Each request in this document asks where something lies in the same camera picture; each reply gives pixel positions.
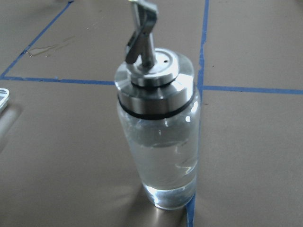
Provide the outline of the glass sauce bottle metal spout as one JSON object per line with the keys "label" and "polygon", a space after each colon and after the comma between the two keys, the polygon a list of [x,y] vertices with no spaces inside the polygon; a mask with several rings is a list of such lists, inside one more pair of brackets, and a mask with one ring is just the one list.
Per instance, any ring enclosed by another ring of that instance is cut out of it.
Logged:
{"label": "glass sauce bottle metal spout", "polygon": [[153,45],[157,6],[131,6],[135,31],[115,73],[117,112],[148,199],[176,210],[196,192],[200,94],[191,60]]}

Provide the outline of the white digital kitchen scale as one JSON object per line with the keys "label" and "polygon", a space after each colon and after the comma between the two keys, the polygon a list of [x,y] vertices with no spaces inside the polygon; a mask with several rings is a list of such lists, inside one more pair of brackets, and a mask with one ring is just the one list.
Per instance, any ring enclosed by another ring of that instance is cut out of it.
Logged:
{"label": "white digital kitchen scale", "polygon": [[0,112],[2,112],[7,104],[8,104],[8,100],[9,100],[9,90],[6,88],[0,88]]}

